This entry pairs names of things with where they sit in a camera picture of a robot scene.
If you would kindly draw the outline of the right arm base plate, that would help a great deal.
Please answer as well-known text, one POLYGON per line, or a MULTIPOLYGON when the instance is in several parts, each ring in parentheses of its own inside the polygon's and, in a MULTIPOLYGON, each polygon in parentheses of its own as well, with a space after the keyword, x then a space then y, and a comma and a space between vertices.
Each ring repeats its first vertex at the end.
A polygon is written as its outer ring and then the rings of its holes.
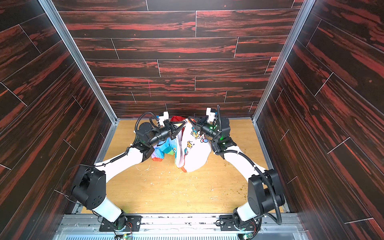
POLYGON ((259 228, 258 221, 250 219, 242 221, 240 217, 235 214, 220 215, 216 221, 216 226, 220 227, 221 231, 233 232, 233 231, 256 231, 259 228))

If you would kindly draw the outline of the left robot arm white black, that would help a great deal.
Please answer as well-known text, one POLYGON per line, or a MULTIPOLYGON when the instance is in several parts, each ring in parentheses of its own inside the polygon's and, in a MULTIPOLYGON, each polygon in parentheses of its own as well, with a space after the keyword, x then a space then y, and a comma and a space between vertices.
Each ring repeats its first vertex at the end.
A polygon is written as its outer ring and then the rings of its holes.
POLYGON ((183 122, 164 120, 158 127, 149 122, 135 130, 134 143, 122 154, 93 166, 80 166, 71 189, 72 196, 86 209, 110 222, 118 231, 125 229, 126 214, 106 194, 106 183, 124 170, 144 162, 154 152, 154 146, 167 139, 175 139, 182 131, 183 122))

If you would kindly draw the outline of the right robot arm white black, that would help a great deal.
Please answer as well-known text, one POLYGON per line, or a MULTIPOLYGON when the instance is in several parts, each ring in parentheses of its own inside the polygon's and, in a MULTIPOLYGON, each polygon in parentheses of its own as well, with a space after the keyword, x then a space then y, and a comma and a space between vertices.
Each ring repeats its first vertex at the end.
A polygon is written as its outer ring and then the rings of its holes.
POLYGON ((212 121, 208 117, 188 120, 199 136, 211 139, 214 154, 232 164, 248 181, 247 202, 233 212, 235 225, 242 228, 251 219, 260 222, 264 215, 281 225, 279 207, 285 204, 285 197, 278 173, 260 167, 240 150, 230 137, 229 119, 217 116, 212 121))

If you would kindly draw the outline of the white orange kids jacket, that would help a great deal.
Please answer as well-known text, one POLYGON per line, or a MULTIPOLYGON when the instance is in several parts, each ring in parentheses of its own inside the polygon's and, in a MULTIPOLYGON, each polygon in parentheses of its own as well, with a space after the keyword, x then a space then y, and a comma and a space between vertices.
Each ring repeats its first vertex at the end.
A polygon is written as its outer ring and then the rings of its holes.
POLYGON ((182 131, 175 139, 168 138, 154 146, 151 157, 155 162, 161 162, 165 155, 175 157, 175 165, 183 172, 193 172, 201 168, 206 162, 211 152, 211 145, 204 135, 199 135, 190 121, 184 117, 174 116, 172 122, 184 121, 182 131))

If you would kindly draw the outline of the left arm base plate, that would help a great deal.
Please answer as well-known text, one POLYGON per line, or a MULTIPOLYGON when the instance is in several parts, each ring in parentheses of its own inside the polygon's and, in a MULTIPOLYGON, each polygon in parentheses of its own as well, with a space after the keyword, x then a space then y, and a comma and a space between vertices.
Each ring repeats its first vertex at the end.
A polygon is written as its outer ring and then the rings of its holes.
POLYGON ((125 215, 118 217, 114 222, 109 222, 103 218, 100 232, 138 232, 141 227, 142 216, 125 215))

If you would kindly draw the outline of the aluminium front rail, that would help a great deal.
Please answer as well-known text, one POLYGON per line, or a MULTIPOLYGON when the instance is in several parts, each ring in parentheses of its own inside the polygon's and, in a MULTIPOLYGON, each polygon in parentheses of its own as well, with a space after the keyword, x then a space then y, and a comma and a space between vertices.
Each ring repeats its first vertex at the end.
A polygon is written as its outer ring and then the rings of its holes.
POLYGON ((133 227, 114 231, 92 214, 65 215, 55 240, 248 240, 257 224, 237 229, 223 220, 224 214, 136 214, 133 227))

